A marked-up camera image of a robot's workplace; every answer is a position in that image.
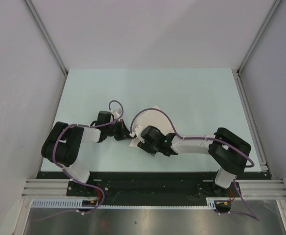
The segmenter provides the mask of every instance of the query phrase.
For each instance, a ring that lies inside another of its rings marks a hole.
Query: light blue tabletop
[[[134,115],[157,105],[172,119],[179,133],[204,135],[225,127],[252,145],[254,168],[261,170],[231,69],[102,69],[70,70],[56,121],[90,124],[110,100],[124,106],[128,128]],[[154,157],[130,141],[108,137],[103,143],[82,143],[79,159],[90,171],[196,172],[217,171],[209,155]],[[60,171],[44,159],[41,171]]]

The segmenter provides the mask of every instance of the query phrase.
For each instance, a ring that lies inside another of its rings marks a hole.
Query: orange wire
[[[99,201],[100,200],[100,198],[101,198],[101,194],[100,194],[100,191],[99,190],[97,190],[97,200]]]
[[[235,194],[231,191],[231,189],[229,190],[230,195],[233,197],[233,199],[231,199],[230,202],[233,202],[235,200]]]

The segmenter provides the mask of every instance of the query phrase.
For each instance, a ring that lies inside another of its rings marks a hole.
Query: metal frame
[[[242,60],[239,68],[238,68],[238,74],[241,74],[242,71],[244,70],[247,62],[250,60],[252,57],[255,49],[257,48],[258,44],[260,43],[262,37],[264,36],[264,33],[266,32],[269,24],[272,22],[272,19],[274,18],[279,6],[283,0],[275,0],[273,4],[271,5],[264,21],[261,24],[261,27],[259,28],[258,32],[256,33],[255,38],[253,39],[253,42],[250,46],[250,48],[247,50],[247,53],[244,56],[244,59]]]
[[[286,200],[283,180],[237,180],[246,200]],[[25,184],[22,198],[96,199],[96,197],[68,197],[69,179],[31,179]]]
[[[262,141],[260,138],[260,134],[259,134],[257,127],[256,127],[256,122],[255,122],[255,119],[254,119],[254,116],[252,113],[250,103],[248,101],[247,94],[245,92],[245,89],[244,89],[244,86],[242,83],[241,76],[239,76],[238,73],[234,70],[233,70],[233,76],[235,78],[238,93],[239,93],[239,96],[241,99],[243,110],[245,112],[246,120],[247,120],[248,126],[249,126],[251,134],[252,134],[252,139],[253,139],[253,142],[255,145],[255,150],[256,150],[257,156],[259,158],[261,169],[262,169],[262,171],[268,171],[269,170],[270,174],[272,175],[270,168],[268,168],[268,162],[267,162],[266,154],[264,151],[264,147],[263,147],[263,144],[262,144]]]
[[[36,24],[37,28],[39,29],[44,41],[46,42],[47,47],[49,48],[51,54],[53,55],[54,59],[57,62],[57,65],[59,66],[60,70],[63,72],[64,76],[67,77],[68,71],[65,68],[65,65],[53,43],[51,40],[40,16],[37,10],[35,9],[35,6],[31,0],[23,0],[25,7],[27,8],[30,16],[32,17],[34,23]]]
[[[286,230],[286,188],[283,180],[238,180],[242,196],[246,200],[276,200],[279,211]],[[29,179],[27,180],[23,195],[22,207],[14,231],[14,235],[23,235],[26,222],[29,216],[33,201],[40,201],[45,198],[46,202],[76,202],[79,199],[90,199],[88,197],[68,197],[66,196],[69,179]],[[148,207],[149,209],[180,209],[180,210],[207,210],[212,209],[214,198],[207,198],[207,206],[204,207]],[[44,203],[43,208],[59,208],[59,204]],[[146,209],[147,207],[129,206],[103,206],[100,209]]]

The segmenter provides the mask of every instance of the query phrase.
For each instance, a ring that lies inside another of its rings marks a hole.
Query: gray wall
[[[242,78],[269,164],[286,184],[286,0]]]
[[[0,0],[0,218],[40,163],[63,75],[21,0]]]
[[[32,1],[70,69],[236,69],[273,3],[273,0]]]

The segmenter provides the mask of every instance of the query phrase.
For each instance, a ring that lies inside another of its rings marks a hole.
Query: robotic arm
[[[165,136],[154,126],[146,128],[136,126],[134,134],[140,140],[138,147],[153,156],[157,152],[161,152],[166,156],[181,153],[211,155],[221,166],[214,182],[222,188],[228,188],[236,176],[244,172],[247,160],[233,149],[211,139],[223,140],[247,156],[251,151],[251,145],[226,128],[218,128],[213,135],[205,136],[205,139],[192,137],[192,140],[188,140],[187,137],[181,139],[175,133],[169,133]]]
[[[214,140],[223,140],[227,144],[240,150],[246,156],[251,151],[251,146],[230,132],[226,128],[218,128],[213,135],[203,137],[188,137],[181,139],[175,133],[164,135],[154,126],[139,126],[130,134],[122,119],[105,125],[117,119],[121,110],[100,111],[97,120],[90,126],[78,125],[70,128],[61,138],[56,149],[56,161],[75,179],[87,182],[90,173],[77,159],[82,142],[103,142],[107,137],[114,136],[117,141],[128,140],[134,137],[140,142],[138,147],[145,152],[155,155],[157,152],[166,156],[182,153],[202,153],[211,155],[221,166],[214,180],[216,186],[228,188],[236,176],[242,174],[246,167],[247,159],[232,148]],[[68,126],[63,122],[57,122],[42,147],[42,156],[53,162],[52,154],[56,140],[60,133]]]

